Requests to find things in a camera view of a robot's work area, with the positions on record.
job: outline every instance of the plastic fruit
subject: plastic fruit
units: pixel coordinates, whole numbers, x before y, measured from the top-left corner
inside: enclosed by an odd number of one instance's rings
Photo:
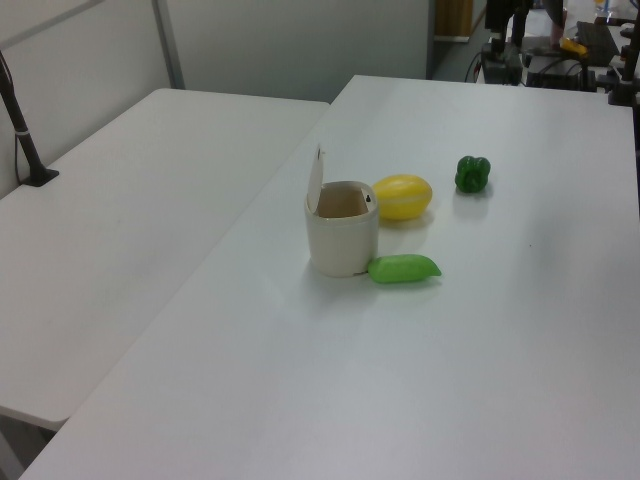
[[[489,182],[491,163],[484,157],[462,157],[458,162],[455,182],[464,193],[481,192]]]
[[[429,205],[433,191],[416,175],[393,175],[373,186],[380,207],[380,218],[410,220],[417,218]]]
[[[419,282],[442,275],[428,257],[416,254],[379,257],[369,263],[369,276],[377,283]]]

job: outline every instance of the toy pepper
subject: toy pepper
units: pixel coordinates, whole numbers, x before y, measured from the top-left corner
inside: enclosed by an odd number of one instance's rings
[[[483,157],[462,157],[458,162],[456,185],[461,192],[478,193],[487,186],[491,164]]]

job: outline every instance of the white wall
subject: white wall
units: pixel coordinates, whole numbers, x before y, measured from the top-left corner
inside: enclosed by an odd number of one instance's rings
[[[0,0],[0,48],[18,43],[103,0]]]
[[[169,86],[150,0],[106,0],[3,54],[45,165]],[[0,103],[0,197],[15,187],[13,126]]]
[[[186,88],[331,102],[425,78],[430,0],[166,0]]]
[[[480,14],[487,6],[487,0],[473,0],[473,16],[471,17],[471,21],[473,25],[476,24],[478,18],[480,18]],[[480,28],[484,27],[484,23],[479,25]]]

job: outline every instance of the white table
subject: white table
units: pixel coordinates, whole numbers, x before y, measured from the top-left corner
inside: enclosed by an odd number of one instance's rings
[[[314,271],[318,141],[326,181],[431,183],[379,253],[441,278]],[[465,154],[483,195],[455,191]],[[356,77],[23,480],[636,478],[639,288],[630,110]]]
[[[58,429],[327,105],[159,90],[0,201],[0,414]]]

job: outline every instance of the cup lid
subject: cup lid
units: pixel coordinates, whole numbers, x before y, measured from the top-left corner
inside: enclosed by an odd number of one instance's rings
[[[324,152],[322,151],[322,147],[318,145],[318,150],[313,158],[311,176],[309,177],[309,188],[307,189],[307,204],[309,205],[309,211],[313,214],[318,210],[323,174]]]

